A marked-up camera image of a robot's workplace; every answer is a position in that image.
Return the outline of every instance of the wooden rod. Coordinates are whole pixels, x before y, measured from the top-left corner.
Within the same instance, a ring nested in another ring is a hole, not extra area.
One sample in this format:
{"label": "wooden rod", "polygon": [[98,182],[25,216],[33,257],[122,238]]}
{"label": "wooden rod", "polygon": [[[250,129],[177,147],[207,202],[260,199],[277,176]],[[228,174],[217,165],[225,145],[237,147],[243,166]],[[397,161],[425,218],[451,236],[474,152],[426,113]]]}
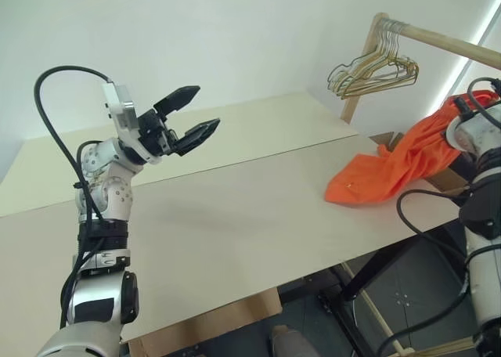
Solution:
{"label": "wooden rod", "polygon": [[405,26],[400,35],[501,70],[501,53],[494,50],[411,25]]}
{"label": "wooden rod", "polygon": [[466,351],[473,348],[474,343],[472,337],[465,337],[464,339],[452,341],[423,351],[410,353],[408,357],[439,357],[440,355],[450,355],[451,353]]}
{"label": "wooden rod", "polygon": [[[374,16],[373,22],[370,25],[369,33],[367,34],[366,43],[363,46],[362,55],[374,52],[377,48],[378,35],[377,35],[377,25],[383,18],[388,18],[386,13],[378,13]],[[359,103],[360,96],[353,96],[348,98],[344,102],[344,108],[341,112],[341,120],[349,124],[353,118],[353,113],[355,108]]]}
{"label": "wooden rod", "polygon": [[[346,263],[344,261],[341,263],[341,266],[343,267],[343,269],[348,273],[348,275],[351,278],[355,277],[355,274],[350,269],[350,266],[348,265],[348,263]],[[380,324],[380,326],[383,329],[386,336],[387,337],[393,336],[393,331],[389,327],[388,323],[386,323],[386,320],[384,320],[383,316],[381,315],[381,313],[377,309],[376,304],[374,304],[373,300],[369,297],[367,292],[362,289],[360,291],[360,295],[362,296],[364,302],[369,307],[370,311],[373,313],[377,322]],[[398,355],[408,355],[409,354],[409,351],[405,350],[398,340],[393,341],[392,344],[393,344],[393,347],[395,348],[395,351],[397,352]]]}

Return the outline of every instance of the wooden board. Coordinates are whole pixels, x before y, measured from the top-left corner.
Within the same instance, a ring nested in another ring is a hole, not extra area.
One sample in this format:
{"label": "wooden board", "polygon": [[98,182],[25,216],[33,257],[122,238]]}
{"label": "wooden board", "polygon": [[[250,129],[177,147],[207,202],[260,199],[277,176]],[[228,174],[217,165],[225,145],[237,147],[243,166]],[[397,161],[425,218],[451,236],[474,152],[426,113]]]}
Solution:
{"label": "wooden board", "polygon": [[[377,207],[323,200],[357,153],[375,154],[376,144],[356,135],[137,186],[129,247],[141,311],[124,339],[411,236],[395,199]],[[422,230],[457,216],[449,200],[423,194],[406,198],[403,210]],[[0,218],[0,230],[0,344],[5,355],[33,355],[59,322],[59,290],[76,251],[74,203]]]}
{"label": "wooden board", "polygon": [[[184,157],[171,155],[134,177],[140,185],[235,164],[357,134],[308,93],[299,92],[231,106],[169,115],[182,136],[201,121],[221,123],[203,146]],[[113,126],[62,134],[70,152],[90,139],[116,136]],[[74,199],[76,175],[51,137],[24,143],[0,184],[0,216]]]}
{"label": "wooden board", "polygon": [[279,294],[272,288],[132,339],[131,357],[162,357],[281,312]]}

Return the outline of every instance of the wire hanger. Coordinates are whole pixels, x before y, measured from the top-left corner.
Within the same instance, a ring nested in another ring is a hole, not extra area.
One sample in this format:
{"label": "wire hanger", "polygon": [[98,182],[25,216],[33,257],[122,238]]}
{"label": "wire hanger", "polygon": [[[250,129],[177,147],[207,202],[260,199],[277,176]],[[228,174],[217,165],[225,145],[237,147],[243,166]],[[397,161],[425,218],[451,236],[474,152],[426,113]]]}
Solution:
{"label": "wire hanger", "polygon": [[376,49],[349,65],[335,67],[327,78],[328,89],[345,99],[414,84],[419,66],[409,57],[398,56],[398,36],[404,27],[396,20],[382,19]]}

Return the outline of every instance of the silver robot arm segment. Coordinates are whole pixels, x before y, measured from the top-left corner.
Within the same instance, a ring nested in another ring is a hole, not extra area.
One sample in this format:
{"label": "silver robot arm segment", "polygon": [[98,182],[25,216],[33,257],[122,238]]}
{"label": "silver robot arm segment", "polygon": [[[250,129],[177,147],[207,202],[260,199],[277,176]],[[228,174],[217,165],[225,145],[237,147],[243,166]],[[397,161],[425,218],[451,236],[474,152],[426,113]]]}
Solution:
{"label": "silver robot arm segment", "polygon": [[198,147],[219,123],[215,119],[198,124],[180,139],[166,127],[167,115],[187,105],[200,89],[197,86],[178,89],[139,118],[124,86],[109,82],[103,89],[118,138],[90,146],[81,160],[81,172],[102,220],[94,210],[92,220],[87,220],[85,194],[78,189],[78,242],[85,246],[84,258],[88,259],[78,270],[67,326],[49,339],[38,357],[118,356],[121,329],[139,313],[137,279],[125,270],[131,264],[127,238],[132,177],[144,164],[160,162],[163,155],[182,156]]}
{"label": "silver robot arm segment", "polygon": [[[470,184],[469,197],[460,208],[460,221],[465,226],[467,239],[470,292],[478,323],[475,348],[479,355],[499,355],[501,128],[484,115],[466,110],[461,99],[455,101],[462,113],[450,123],[445,137],[452,147],[472,153],[477,159],[477,173]],[[498,124],[501,122],[500,104],[490,106],[485,112]]]}

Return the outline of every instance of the wooden pole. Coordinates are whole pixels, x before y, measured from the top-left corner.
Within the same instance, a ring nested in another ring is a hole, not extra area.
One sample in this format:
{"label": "wooden pole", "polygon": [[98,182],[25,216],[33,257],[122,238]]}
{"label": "wooden pole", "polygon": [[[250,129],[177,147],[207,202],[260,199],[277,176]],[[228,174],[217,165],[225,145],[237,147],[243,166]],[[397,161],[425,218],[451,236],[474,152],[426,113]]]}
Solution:
{"label": "wooden pole", "polygon": [[411,25],[405,26],[400,35],[501,70],[501,53],[494,50]]}
{"label": "wooden pole", "polygon": [[474,344],[471,340],[471,337],[465,337],[464,339],[452,341],[447,344],[442,344],[433,348],[425,349],[423,351],[411,353],[408,355],[408,357],[438,357],[440,355],[449,355],[451,353],[466,351],[472,348],[474,348]]}
{"label": "wooden pole", "polygon": [[[341,266],[343,267],[343,269],[348,273],[348,275],[351,278],[353,278],[355,276],[353,271],[350,269],[350,266],[348,265],[348,263],[346,263],[344,261],[343,263],[341,263]],[[386,320],[384,320],[383,316],[381,315],[381,313],[379,312],[379,310],[377,309],[376,305],[374,304],[373,300],[369,297],[367,292],[365,290],[361,290],[360,295],[362,296],[363,300],[365,301],[365,303],[369,307],[369,310],[373,313],[377,322],[380,324],[380,326],[383,329],[386,336],[387,337],[393,336],[393,331],[389,327],[388,323],[386,323]],[[393,341],[392,344],[393,344],[393,347],[395,348],[395,351],[400,356],[408,355],[408,354],[414,352],[414,350],[411,348],[404,349],[398,340]]]}

